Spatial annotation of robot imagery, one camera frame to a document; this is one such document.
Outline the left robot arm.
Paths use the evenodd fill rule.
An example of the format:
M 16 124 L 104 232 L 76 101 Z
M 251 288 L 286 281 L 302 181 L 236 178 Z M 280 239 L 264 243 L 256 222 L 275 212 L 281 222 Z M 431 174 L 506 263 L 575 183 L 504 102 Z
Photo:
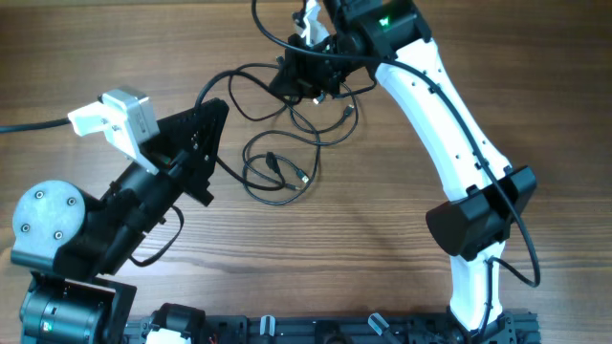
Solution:
M 33 186 L 13 213 L 11 262 L 33 280 L 19 319 L 24 343 L 121 343 L 136 287 L 110 281 L 187 194 L 202 205 L 229 113 L 214 98 L 158 120 L 144 143 L 157 174 L 133 162 L 97 199 L 64 181 Z

